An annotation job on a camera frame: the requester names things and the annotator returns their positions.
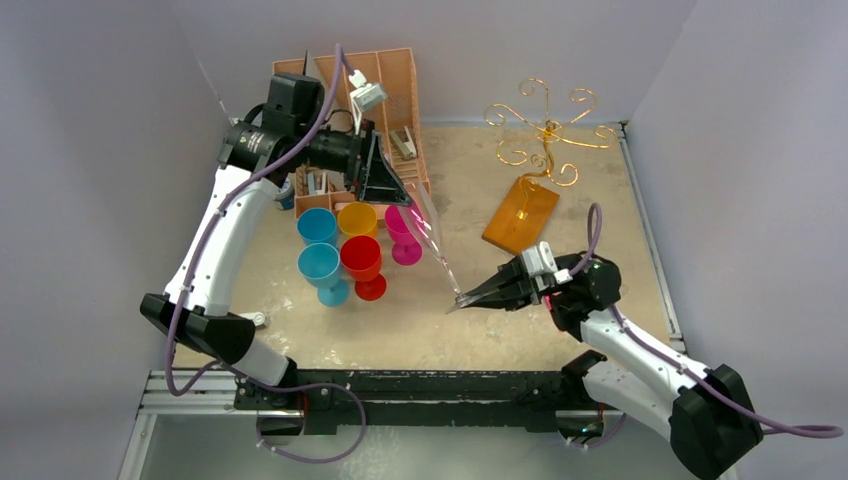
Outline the clear wine glass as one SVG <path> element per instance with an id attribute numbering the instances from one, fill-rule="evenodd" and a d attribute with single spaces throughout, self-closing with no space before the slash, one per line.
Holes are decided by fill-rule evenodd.
<path id="1" fill-rule="evenodd" d="M 454 304 L 448 308 L 447 312 L 470 308 L 474 301 L 481 298 L 481 295 L 469 295 L 460 287 L 446 255 L 439 214 L 430 193 L 421 181 L 407 185 L 406 191 L 412 199 L 412 204 L 400 208 L 401 218 L 423 250 L 429 253 L 441 267 L 447 283 L 455 294 Z"/>

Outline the red plastic wine glass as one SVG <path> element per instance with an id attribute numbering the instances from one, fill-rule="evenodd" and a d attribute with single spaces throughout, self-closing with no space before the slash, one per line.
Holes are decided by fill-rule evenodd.
<path id="1" fill-rule="evenodd" d="M 381 273 L 382 250 L 379 242 L 367 235 L 348 238 L 341 247 L 340 260 L 354 280 L 355 294 L 364 301 L 376 301 L 387 290 Z"/>

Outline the yellow plastic wine glass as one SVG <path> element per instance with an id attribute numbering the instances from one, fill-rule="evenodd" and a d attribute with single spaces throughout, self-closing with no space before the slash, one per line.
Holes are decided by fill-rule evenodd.
<path id="1" fill-rule="evenodd" d="M 377 212 L 368 203 L 347 203 L 338 211 L 337 225 L 341 233 L 348 238 L 355 236 L 375 238 L 378 231 Z"/>

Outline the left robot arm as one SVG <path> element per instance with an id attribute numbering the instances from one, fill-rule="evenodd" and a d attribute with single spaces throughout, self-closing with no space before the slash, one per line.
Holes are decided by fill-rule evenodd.
<path id="1" fill-rule="evenodd" d="M 213 192 L 190 248 L 160 294 L 148 293 L 141 314 L 166 336 L 166 361 L 181 344 L 204 353 L 260 383 L 272 408 L 297 399 L 298 382 L 288 357 L 259 340 L 248 319 L 230 310 L 236 274 L 258 222 L 286 177 L 302 164 L 339 172 L 358 201 L 408 207 L 402 181 L 385 159 L 382 138 L 363 112 L 388 95 L 361 71 L 348 77 L 354 115 L 351 133 L 325 122 L 332 96 L 313 77 L 272 76 L 265 102 L 226 132 Z"/>

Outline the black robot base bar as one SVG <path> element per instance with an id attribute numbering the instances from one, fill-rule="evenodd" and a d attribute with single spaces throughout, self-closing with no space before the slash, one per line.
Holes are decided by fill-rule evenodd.
<path id="1" fill-rule="evenodd" d="M 239 380 L 234 406 L 262 416 L 292 410 L 302 417 L 307 435 L 366 424 L 510 427 L 597 437 L 603 422 L 582 381 L 605 359 L 588 350 L 550 371 L 300 369 L 291 381 L 306 391 L 276 393 Z"/>

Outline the magenta plastic wine glass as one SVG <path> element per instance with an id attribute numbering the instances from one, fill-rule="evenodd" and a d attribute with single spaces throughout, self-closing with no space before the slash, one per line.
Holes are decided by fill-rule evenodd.
<path id="1" fill-rule="evenodd" d="M 404 222 L 400 209 L 389 206 L 384 214 L 384 222 L 388 235 L 393 241 L 391 249 L 393 260 L 402 266 L 418 263 L 423 255 L 422 247 Z"/>

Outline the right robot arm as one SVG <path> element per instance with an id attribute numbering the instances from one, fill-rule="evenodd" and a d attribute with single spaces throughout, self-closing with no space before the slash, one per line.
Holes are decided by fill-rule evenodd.
<path id="1" fill-rule="evenodd" d="M 718 479 L 764 438 L 743 413 L 753 408 L 744 381 L 726 365 L 710 368 L 675 351 L 624 316 L 616 306 L 621 282 L 607 259 L 587 251 L 556 256 L 541 244 L 500 265 L 455 306 L 516 311 L 546 304 L 555 326 L 595 358 L 564 376 L 564 399 L 620 410 L 667 440 L 691 474 Z"/>

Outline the blue plastic wine glass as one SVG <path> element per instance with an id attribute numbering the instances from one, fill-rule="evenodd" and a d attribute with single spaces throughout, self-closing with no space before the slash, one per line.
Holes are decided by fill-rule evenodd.
<path id="1" fill-rule="evenodd" d="M 317 243 L 337 245 L 337 220 L 334 213 L 328 209 L 311 208 L 306 210 L 298 217 L 296 229 L 306 245 Z"/>

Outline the teal wine glass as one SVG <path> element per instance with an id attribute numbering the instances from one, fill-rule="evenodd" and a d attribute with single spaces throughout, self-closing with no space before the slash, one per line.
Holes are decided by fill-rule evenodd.
<path id="1" fill-rule="evenodd" d="M 342 278 L 340 255 L 334 245 L 307 245 L 298 256 L 297 268 L 304 279 L 316 289 L 322 305 L 334 308 L 348 300 L 350 287 Z"/>

